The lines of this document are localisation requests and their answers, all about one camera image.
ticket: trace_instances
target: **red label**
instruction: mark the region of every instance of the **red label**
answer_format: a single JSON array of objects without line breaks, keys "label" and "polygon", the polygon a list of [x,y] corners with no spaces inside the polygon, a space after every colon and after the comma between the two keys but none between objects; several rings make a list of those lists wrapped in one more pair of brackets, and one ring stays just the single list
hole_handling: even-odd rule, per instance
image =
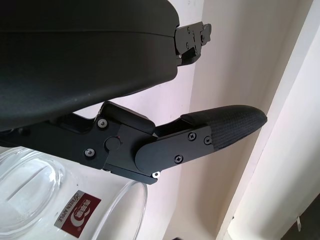
[{"label": "red label", "polygon": [[54,225],[79,238],[100,202],[101,200],[94,196],[77,191],[65,206]]}]

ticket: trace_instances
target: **screw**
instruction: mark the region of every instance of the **screw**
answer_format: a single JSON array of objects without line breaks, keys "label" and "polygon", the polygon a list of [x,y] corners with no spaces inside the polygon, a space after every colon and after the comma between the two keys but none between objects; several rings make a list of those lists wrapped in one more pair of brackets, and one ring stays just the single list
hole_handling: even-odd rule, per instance
[{"label": "screw", "polygon": [[206,137],[204,138],[204,144],[205,144],[205,145],[210,145],[211,143],[212,143],[211,137],[206,136]]},{"label": "screw", "polygon": [[176,164],[182,163],[183,160],[184,160],[184,157],[182,155],[175,156],[175,158],[174,158],[174,162]]},{"label": "screw", "polygon": [[188,140],[189,140],[189,141],[195,140],[196,137],[197,137],[197,134],[196,134],[195,132],[190,132],[190,133],[188,134]]},{"label": "screw", "polygon": [[98,121],[98,127],[101,129],[104,129],[106,126],[108,126],[108,122],[105,119],[99,119]]},{"label": "screw", "polygon": [[160,177],[160,172],[157,171],[157,172],[152,173],[152,177],[153,177],[154,179],[158,179],[158,178]]},{"label": "screw", "polygon": [[88,158],[92,158],[95,155],[95,150],[88,148],[84,151],[84,155],[86,155]]}]

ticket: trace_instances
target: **white wall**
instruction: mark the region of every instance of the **white wall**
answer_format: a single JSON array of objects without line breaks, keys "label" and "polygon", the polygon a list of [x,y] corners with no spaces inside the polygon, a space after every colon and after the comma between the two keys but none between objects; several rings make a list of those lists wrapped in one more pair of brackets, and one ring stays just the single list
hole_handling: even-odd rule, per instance
[{"label": "white wall", "polygon": [[[299,3],[205,1],[202,20],[212,24],[211,42],[196,64],[190,111],[245,104],[267,112],[281,79],[273,72]],[[182,166],[178,204],[164,240],[216,239],[257,137]]]},{"label": "white wall", "polygon": [[233,240],[280,239],[320,193],[319,16],[315,0],[283,77],[298,73],[228,228]]}]

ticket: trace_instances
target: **black metal bracket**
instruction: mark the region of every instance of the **black metal bracket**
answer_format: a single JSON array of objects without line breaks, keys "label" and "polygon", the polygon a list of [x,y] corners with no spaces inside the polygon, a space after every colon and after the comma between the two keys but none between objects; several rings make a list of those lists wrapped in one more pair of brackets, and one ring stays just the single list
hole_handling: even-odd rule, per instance
[{"label": "black metal bracket", "polygon": [[[192,128],[187,123],[180,126]],[[24,146],[91,168],[111,171],[116,175],[153,184],[157,181],[153,177],[154,172],[177,165],[176,153],[183,155],[186,162],[194,156],[199,156],[199,154],[188,156],[191,149],[198,153],[203,151],[203,149],[197,150],[198,140],[192,142],[182,140],[187,139],[185,129],[174,136],[171,134],[158,138],[156,132],[166,134],[165,129],[162,128],[157,129],[155,124],[146,117],[108,101],[104,103],[94,119],[86,119],[72,113],[1,132],[0,145]],[[153,151],[154,148],[157,148],[157,152],[163,150],[167,152],[165,156],[167,159],[164,159],[162,154],[154,156],[144,154],[145,151]],[[149,168],[148,165],[153,163],[155,163],[154,167]]]},{"label": "black metal bracket", "polygon": [[145,116],[107,101],[94,119],[72,113],[0,132],[0,145],[23,146],[153,184],[160,171],[225,148],[266,121],[254,107],[226,106],[156,127]]},{"label": "black metal bracket", "polygon": [[177,28],[175,52],[178,66],[193,64],[201,56],[201,48],[210,41],[211,24],[198,22]]}]

